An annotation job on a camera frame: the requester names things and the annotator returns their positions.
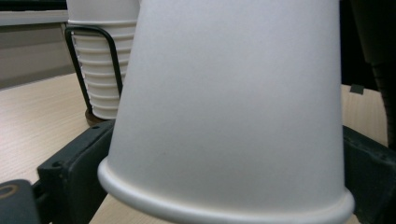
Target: cup rim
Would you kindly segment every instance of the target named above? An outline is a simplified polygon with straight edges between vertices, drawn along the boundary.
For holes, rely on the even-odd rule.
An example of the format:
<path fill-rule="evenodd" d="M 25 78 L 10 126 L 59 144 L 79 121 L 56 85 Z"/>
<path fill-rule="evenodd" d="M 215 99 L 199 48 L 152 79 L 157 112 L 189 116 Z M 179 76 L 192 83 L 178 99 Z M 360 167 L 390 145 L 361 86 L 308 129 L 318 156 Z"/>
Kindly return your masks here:
<path fill-rule="evenodd" d="M 118 95 L 98 95 L 95 93 L 90 92 L 91 98 L 98 99 L 98 100 L 119 100 L 120 97 Z"/>
<path fill-rule="evenodd" d="M 86 49 L 86 48 L 80 48 L 78 46 L 75 47 L 76 51 L 78 52 L 83 52 L 83 53 L 89 53 L 89 54 L 102 54 L 102 53 L 108 53 L 110 54 L 110 49 Z M 132 48 L 120 48 L 117 49 L 117 53 L 123 53 L 123 52 L 130 52 Z"/>
<path fill-rule="evenodd" d="M 118 106 L 115 106 L 115 105 L 97 105 L 96 103 L 93 103 L 92 101 L 90 101 L 90 103 L 93 107 L 103 109 L 103 110 L 117 110 L 119 108 Z"/>
<path fill-rule="evenodd" d="M 75 25 L 137 25 L 137 20 L 128 20 L 128 21 L 67 21 L 70 24 Z"/>
<path fill-rule="evenodd" d="M 73 35 L 73 37 L 77 40 L 93 40 L 93 41 L 106 41 L 104 36 L 97 36 L 97 35 Z M 111 35 L 114 40 L 119 39 L 134 39 L 134 33 L 128 34 L 118 34 L 118 35 Z"/>
<path fill-rule="evenodd" d="M 115 118 L 115 117 L 112 117 L 112 116 L 101 115 L 100 113 L 97 113 L 95 111 L 95 109 L 92 110 L 92 113 L 99 119 L 114 119 Z"/>
<path fill-rule="evenodd" d="M 111 88 L 117 88 L 117 83 L 97 83 L 97 82 L 91 82 L 87 79 L 84 79 L 85 84 L 88 85 L 88 92 L 90 92 L 89 88 L 94 87 L 94 88 L 99 88 L 99 89 L 111 89 Z"/>
<path fill-rule="evenodd" d="M 95 73 L 95 72 L 86 72 L 81 69 L 81 72 L 88 77 L 115 77 L 116 75 L 114 73 Z M 121 76 L 125 77 L 126 76 L 126 71 L 121 72 Z"/>
<path fill-rule="evenodd" d="M 85 60 L 85 59 L 80 59 L 78 58 L 78 61 L 82 64 L 86 65 L 96 65 L 96 66 L 108 66 L 108 65 L 113 65 L 112 61 L 90 61 L 90 60 Z M 125 65 L 129 62 L 129 60 L 121 60 L 119 61 L 119 65 Z"/>

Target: stack of cups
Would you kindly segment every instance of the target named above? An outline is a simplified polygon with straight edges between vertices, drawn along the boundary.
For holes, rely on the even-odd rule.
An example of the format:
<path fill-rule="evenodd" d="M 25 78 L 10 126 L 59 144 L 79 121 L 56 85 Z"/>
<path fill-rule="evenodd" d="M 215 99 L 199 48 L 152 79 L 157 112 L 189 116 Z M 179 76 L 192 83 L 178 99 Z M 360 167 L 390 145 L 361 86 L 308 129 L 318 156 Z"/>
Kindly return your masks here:
<path fill-rule="evenodd" d="M 69 24 L 96 26 L 111 35 L 123 81 L 133 44 L 139 1 L 67 0 L 67 7 Z M 114 119 L 120 96 L 107 41 L 103 36 L 74 34 L 73 37 L 92 112 L 100 119 Z"/>

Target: wall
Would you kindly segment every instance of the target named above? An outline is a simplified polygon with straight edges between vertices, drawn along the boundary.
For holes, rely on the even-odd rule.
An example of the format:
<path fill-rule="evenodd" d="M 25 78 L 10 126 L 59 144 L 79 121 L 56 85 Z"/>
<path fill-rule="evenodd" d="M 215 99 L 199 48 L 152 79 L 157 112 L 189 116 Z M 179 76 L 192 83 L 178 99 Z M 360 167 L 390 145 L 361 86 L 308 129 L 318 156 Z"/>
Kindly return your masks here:
<path fill-rule="evenodd" d="M 74 73 L 64 24 L 0 27 L 0 89 Z"/>

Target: light wood tabletop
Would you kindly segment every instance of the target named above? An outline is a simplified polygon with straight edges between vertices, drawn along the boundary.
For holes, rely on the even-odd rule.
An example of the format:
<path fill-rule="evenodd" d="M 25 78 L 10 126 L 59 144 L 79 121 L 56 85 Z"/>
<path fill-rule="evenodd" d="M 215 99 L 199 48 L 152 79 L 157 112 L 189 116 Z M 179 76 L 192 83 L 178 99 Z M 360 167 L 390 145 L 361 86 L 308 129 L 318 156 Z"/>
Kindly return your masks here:
<path fill-rule="evenodd" d="M 386 144 L 385 110 L 377 91 L 342 86 L 343 122 Z M 37 181 L 36 167 L 89 128 L 75 74 L 0 90 L 0 183 Z M 92 222 L 166 224 L 107 196 Z M 352 217 L 348 224 L 359 223 Z"/>

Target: paper cup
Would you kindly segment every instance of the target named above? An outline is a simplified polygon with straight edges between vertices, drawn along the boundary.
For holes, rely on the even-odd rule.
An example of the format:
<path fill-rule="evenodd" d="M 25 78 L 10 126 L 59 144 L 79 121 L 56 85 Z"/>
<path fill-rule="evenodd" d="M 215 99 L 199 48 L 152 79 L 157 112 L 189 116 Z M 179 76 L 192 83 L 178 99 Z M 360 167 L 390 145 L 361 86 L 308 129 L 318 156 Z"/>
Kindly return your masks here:
<path fill-rule="evenodd" d="M 67 0 L 71 21 L 130 21 L 137 20 L 138 0 Z"/>
<path fill-rule="evenodd" d="M 107 40 L 101 36 L 73 35 L 76 48 L 80 49 L 109 49 Z M 128 49 L 132 47 L 134 34 L 112 36 L 116 49 Z"/>
<path fill-rule="evenodd" d="M 118 109 L 107 109 L 101 107 L 92 107 L 92 113 L 99 119 L 115 119 Z"/>
<path fill-rule="evenodd" d="M 118 109 L 120 103 L 120 97 L 105 97 L 95 94 L 90 94 L 91 105 L 93 107 L 101 107 L 106 109 Z"/>
<path fill-rule="evenodd" d="M 97 76 L 95 74 L 85 73 L 85 80 L 95 84 L 113 84 L 117 83 L 114 74 L 108 74 L 108 76 Z M 125 73 L 121 74 L 122 82 L 125 79 Z"/>
<path fill-rule="evenodd" d="M 76 48 L 78 58 L 86 61 L 111 61 L 110 49 L 82 49 Z M 131 49 L 117 49 L 117 57 L 119 61 L 129 60 Z"/>
<path fill-rule="evenodd" d="M 345 223 L 339 57 L 338 0 L 144 0 L 102 186 L 173 223 Z"/>
<path fill-rule="evenodd" d="M 87 84 L 88 94 L 93 94 L 103 97 L 117 97 L 119 96 L 119 89 L 116 83 L 112 84 L 97 84 L 85 80 Z"/>
<path fill-rule="evenodd" d="M 113 62 L 105 61 L 105 62 L 89 62 L 89 61 L 80 61 L 81 62 L 81 70 L 83 73 L 92 73 L 92 74 L 114 74 Z M 120 72 L 125 73 L 128 68 L 127 61 L 120 61 Z"/>

